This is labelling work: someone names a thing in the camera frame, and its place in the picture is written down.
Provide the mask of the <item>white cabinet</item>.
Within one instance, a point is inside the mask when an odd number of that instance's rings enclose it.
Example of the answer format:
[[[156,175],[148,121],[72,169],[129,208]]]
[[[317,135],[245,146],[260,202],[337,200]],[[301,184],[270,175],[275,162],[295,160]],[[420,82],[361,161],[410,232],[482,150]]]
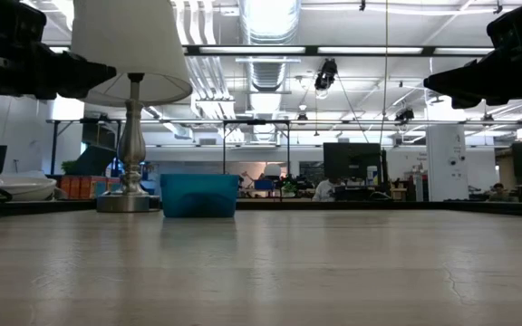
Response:
[[[431,125],[426,131],[429,200],[469,198],[464,129],[461,125]]]

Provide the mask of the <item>white shade silver table lamp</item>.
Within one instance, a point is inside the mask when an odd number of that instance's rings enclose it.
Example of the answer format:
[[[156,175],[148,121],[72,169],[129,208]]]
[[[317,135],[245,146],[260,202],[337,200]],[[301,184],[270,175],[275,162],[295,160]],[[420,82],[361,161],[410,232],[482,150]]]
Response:
[[[143,108],[183,100],[192,93],[170,0],[72,0],[71,49],[116,74],[92,88],[85,102],[123,107],[126,121],[118,144],[124,166],[121,187],[97,199],[103,213],[150,211],[140,163],[146,157]]]

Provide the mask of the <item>white bowl stack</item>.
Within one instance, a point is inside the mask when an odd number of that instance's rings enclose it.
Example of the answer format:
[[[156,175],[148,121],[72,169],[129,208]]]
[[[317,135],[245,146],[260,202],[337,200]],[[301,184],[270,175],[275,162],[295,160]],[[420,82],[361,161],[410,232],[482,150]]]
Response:
[[[0,202],[44,201],[55,187],[56,181],[47,177],[0,175]]]

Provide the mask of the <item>black table frame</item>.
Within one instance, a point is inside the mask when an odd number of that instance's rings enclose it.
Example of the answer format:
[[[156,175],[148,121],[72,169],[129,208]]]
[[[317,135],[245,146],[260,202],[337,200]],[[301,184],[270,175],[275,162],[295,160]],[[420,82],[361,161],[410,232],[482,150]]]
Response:
[[[41,201],[41,202],[10,202],[0,203],[0,216],[38,215],[63,212],[93,210],[96,202],[93,200],[78,201]],[[522,203],[504,202],[263,202],[239,201],[236,204],[239,211],[374,211],[374,210],[446,210],[457,212],[487,213],[509,216],[522,216]]]

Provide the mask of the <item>teal plastic bin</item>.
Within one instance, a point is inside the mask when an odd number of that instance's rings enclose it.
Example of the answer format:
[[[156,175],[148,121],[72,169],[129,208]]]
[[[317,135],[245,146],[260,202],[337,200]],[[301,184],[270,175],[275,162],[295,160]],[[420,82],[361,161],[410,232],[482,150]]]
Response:
[[[239,178],[223,174],[161,174],[160,200],[167,218],[233,217]]]

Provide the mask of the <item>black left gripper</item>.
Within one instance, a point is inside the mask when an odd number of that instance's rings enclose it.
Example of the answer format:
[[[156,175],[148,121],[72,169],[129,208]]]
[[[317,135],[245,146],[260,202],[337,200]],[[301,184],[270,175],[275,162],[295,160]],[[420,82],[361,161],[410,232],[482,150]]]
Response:
[[[53,86],[56,61],[57,89]],[[36,99],[85,99],[94,87],[115,77],[115,67],[70,52],[55,53],[42,43],[0,43],[0,95]]]

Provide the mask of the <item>person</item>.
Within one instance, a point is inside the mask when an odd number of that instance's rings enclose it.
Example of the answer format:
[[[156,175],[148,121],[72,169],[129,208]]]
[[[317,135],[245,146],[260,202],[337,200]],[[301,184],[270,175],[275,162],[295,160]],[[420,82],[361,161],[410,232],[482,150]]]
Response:
[[[314,202],[333,202],[335,189],[342,185],[343,182],[338,178],[323,180],[316,187],[312,200]]]
[[[493,185],[488,193],[488,201],[490,202],[509,202],[510,200],[510,195],[502,183]]]

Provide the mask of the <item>dark tilted panel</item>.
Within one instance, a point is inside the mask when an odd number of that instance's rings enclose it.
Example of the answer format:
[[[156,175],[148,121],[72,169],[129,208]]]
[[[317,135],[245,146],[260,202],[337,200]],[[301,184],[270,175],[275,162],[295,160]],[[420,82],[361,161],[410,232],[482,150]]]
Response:
[[[90,145],[67,169],[66,175],[104,176],[116,157],[116,150]]]

